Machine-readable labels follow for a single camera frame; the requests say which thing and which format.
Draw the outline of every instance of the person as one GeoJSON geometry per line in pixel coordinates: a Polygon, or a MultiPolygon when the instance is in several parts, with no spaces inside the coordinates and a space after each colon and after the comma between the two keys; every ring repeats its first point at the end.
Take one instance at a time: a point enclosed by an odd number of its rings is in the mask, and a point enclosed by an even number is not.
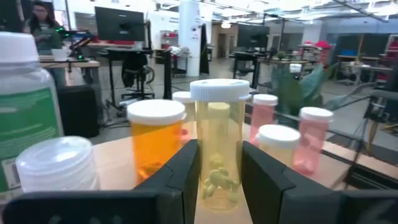
{"type": "MultiPolygon", "coordinates": [[[[32,34],[35,38],[39,55],[51,55],[51,49],[61,49],[62,40],[57,32],[61,25],[49,15],[49,9],[41,1],[33,2],[33,13],[25,22],[24,32],[32,34]]],[[[53,76],[55,85],[60,88],[65,86],[65,69],[46,68],[53,76]]]]}

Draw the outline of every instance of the green label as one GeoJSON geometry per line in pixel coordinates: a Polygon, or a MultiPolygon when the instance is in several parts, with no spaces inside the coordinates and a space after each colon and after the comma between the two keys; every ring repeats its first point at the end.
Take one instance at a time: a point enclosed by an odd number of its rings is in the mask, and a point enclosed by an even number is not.
{"type": "Polygon", "coordinates": [[[14,161],[24,149],[59,135],[50,88],[0,96],[0,192],[21,186],[14,161]]]}

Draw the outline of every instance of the floor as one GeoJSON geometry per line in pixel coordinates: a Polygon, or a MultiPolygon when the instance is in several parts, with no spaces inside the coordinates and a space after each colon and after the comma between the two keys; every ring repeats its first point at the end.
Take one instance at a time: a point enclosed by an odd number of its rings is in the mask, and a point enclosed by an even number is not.
{"type": "MultiPolygon", "coordinates": [[[[210,75],[201,75],[199,77],[174,78],[172,80],[172,91],[188,91],[189,83],[198,79],[232,78],[232,73],[229,71],[231,63],[231,59],[216,59],[210,62],[210,75]]],[[[155,92],[155,97],[162,98],[164,90],[163,65],[155,65],[154,63],[150,63],[150,66],[155,70],[155,80],[152,84],[152,88],[155,92]]],[[[119,101],[121,99],[120,94],[125,93],[126,91],[123,87],[120,76],[121,67],[114,66],[113,69],[113,72],[115,74],[114,82],[116,88],[116,100],[119,101]]],[[[270,66],[261,66],[259,83],[264,83],[270,80],[270,69],[270,66]]],[[[99,74],[101,79],[103,100],[110,99],[110,84],[108,75],[109,72],[107,65],[99,68],[99,74]]],[[[248,75],[247,77],[244,77],[244,79],[251,81],[251,76],[248,75]]],[[[82,82],[83,79],[81,78],[81,74],[77,70],[73,71],[67,76],[67,83],[69,83],[70,85],[78,85],[82,82]]],[[[346,86],[344,84],[329,81],[324,84],[322,95],[324,97],[324,100],[327,101],[336,96],[347,94],[352,89],[352,86],[346,86]]],[[[259,88],[258,90],[260,92],[264,91],[264,89],[262,88],[259,88]]],[[[361,96],[366,96],[369,92],[370,90],[365,90],[359,95],[354,95],[351,99],[355,100],[356,98],[360,98],[361,96]]],[[[354,133],[358,125],[362,122],[362,117],[367,105],[368,101],[364,100],[335,111],[335,119],[330,124],[330,128],[344,131],[346,133],[354,133]]],[[[111,117],[111,122],[115,124],[110,125],[107,128],[102,128],[99,136],[90,139],[93,144],[121,139],[130,135],[128,123],[123,123],[123,119],[117,118],[116,112],[114,110],[110,110],[109,114],[111,117]]],[[[374,144],[398,151],[398,148],[396,147],[398,145],[398,138],[383,131],[377,132],[374,144]]]]}

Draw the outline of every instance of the computer monitor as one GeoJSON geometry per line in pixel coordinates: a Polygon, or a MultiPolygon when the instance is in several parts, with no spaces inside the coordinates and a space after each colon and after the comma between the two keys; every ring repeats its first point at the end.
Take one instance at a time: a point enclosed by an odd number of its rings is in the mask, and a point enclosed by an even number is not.
{"type": "Polygon", "coordinates": [[[238,25],[238,47],[264,47],[268,45],[269,27],[238,25]]]}
{"type": "Polygon", "coordinates": [[[145,41],[144,13],[95,7],[100,40],[145,41]]]}

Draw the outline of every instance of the pill bottle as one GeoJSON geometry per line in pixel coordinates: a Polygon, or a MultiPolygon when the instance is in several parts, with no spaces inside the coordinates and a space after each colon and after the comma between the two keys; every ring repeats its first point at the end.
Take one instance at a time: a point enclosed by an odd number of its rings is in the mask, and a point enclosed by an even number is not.
{"type": "Polygon", "coordinates": [[[259,128],[274,123],[274,107],[278,104],[278,97],[268,94],[253,96],[253,111],[251,114],[250,143],[258,146],[256,135],[259,128]]]}
{"type": "Polygon", "coordinates": [[[28,147],[63,136],[57,92],[41,69],[33,36],[0,32],[0,205],[19,195],[16,157],[28,147]]]}
{"type": "Polygon", "coordinates": [[[34,144],[16,159],[24,193],[53,190],[99,190],[93,145],[78,136],[34,144]]]}
{"type": "Polygon", "coordinates": [[[283,125],[267,124],[259,128],[256,138],[261,150],[292,167],[294,150],[300,141],[298,131],[283,125]]]}
{"type": "Polygon", "coordinates": [[[195,128],[195,102],[188,91],[178,91],[173,93],[173,100],[178,101],[185,106],[187,116],[182,126],[181,146],[184,146],[189,140],[196,138],[195,128]]]}
{"type": "Polygon", "coordinates": [[[174,100],[142,100],[127,107],[137,184],[180,149],[185,106],[174,100]]]}
{"type": "Polygon", "coordinates": [[[298,130],[301,140],[294,157],[294,169],[303,175],[312,175],[318,169],[320,153],[333,112],[323,108],[304,107],[300,110],[298,130]]]}
{"type": "Polygon", "coordinates": [[[241,185],[244,102],[249,82],[209,79],[191,82],[201,152],[200,198],[205,207],[231,210],[241,185]]]}

